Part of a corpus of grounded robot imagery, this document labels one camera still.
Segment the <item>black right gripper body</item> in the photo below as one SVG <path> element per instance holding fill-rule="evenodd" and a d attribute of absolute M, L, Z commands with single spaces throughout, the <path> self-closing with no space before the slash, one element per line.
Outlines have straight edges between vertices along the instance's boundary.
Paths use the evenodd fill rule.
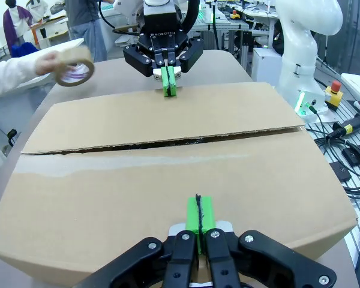
<path fill-rule="evenodd" d="M 178 56 L 187 46 L 188 36 L 178 12 L 145 14 L 138 45 L 148 56 L 162 54 L 164 59 Z"/>

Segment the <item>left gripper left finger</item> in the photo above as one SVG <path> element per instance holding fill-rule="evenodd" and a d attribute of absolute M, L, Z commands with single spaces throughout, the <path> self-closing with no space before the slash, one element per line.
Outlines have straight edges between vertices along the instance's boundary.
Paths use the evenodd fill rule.
<path fill-rule="evenodd" d="M 188 287 L 198 262 L 197 237 L 201 224 L 200 195 L 189 198 L 187 218 L 195 231 L 183 229 L 162 242 L 148 237 L 77 283 L 77 287 Z"/>

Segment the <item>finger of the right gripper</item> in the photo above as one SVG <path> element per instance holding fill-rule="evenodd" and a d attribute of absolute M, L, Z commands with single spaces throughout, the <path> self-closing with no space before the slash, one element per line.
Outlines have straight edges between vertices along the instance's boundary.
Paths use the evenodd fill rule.
<path fill-rule="evenodd" d="M 172 61 L 167 66 L 167 96 L 177 95 L 176 79 L 182 73 L 188 73 L 203 53 L 204 42 L 201 38 L 191 38 L 188 42 L 188 49 L 181 54 L 176 62 Z"/>
<path fill-rule="evenodd" d="M 126 63 L 132 66 L 140 74 L 145 77 L 158 76 L 158 79 L 161 80 L 163 84 L 164 96 L 170 96 L 169 72 L 164 64 L 156 66 L 155 61 L 141 53 L 136 44 L 124 47 L 123 54 Z"/>

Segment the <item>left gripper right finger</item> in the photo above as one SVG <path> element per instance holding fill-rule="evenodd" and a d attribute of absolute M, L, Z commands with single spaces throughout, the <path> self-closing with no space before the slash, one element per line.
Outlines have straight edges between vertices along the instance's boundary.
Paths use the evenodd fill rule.
<path fill-rule="evenodd" d="M 212 199 L 197 197 L 197 232 L 214 287 L 240 287 L 240 276 L 265 287 L 333 287 L 336 273 L 272 238 L 248 230 L 225 232 L 214 221 Z"/>

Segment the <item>person left hand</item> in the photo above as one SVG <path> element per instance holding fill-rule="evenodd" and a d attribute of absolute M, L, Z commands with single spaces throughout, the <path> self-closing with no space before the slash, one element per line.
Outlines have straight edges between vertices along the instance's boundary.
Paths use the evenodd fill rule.
<path fill-rule="evenodd" d="M 37 58 L 34 65 L 35 74 L 43 76 L 54 72 L 61 64 L 59 56 L 60 52 L 52 51 Z"/>

